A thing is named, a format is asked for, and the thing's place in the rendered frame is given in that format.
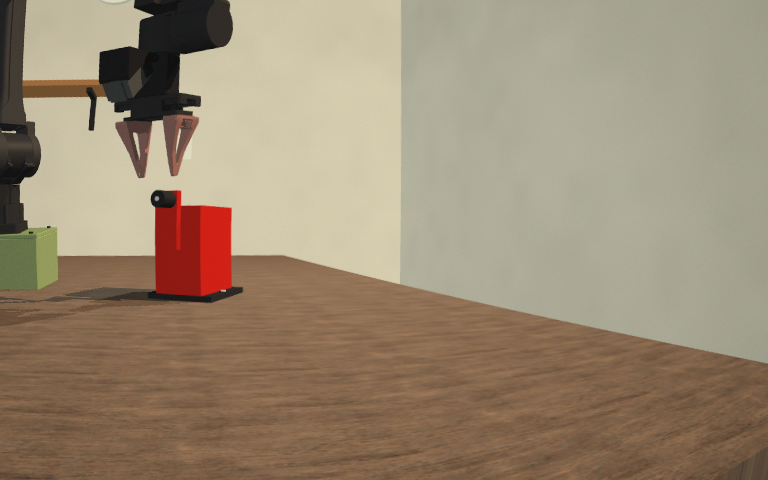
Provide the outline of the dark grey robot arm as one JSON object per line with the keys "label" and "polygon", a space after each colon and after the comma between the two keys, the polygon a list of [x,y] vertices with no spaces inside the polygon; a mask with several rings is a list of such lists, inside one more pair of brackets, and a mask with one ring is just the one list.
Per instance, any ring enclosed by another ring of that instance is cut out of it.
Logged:
{"label": "dark grey robot arm", "polygon": [[[28,229],[20,183],[41,160],[23,104],[26,2],[0,0],[0,234]],[[179,93],[180,54],[224,47],[232,37],[228,0],[135,0],[134,8],[155,15],[140,21],[138,48],[100,52],[99,83],[111,103]]]}

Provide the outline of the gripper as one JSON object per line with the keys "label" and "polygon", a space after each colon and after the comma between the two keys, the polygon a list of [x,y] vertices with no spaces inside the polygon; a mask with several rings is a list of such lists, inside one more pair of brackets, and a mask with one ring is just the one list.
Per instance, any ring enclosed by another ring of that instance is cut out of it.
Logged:
{"label": "gripper", "polygon": [[[123,118],[123,122],[116,122],[115,128],[131,157],[138,178],[145,177],[152,121],[159,120],[163,120],[170,174],[178,175],[184,152],[199,123],[199,117],[193,116],[193,111],[183,110],[183,107],[192,106],[201,106],[201,96],[173,93],[114,103],[114,112],[131,110],[130,117]],[[179,129],[181,134],[176,152]],[[133,133],[138,135],[140,160]]]}

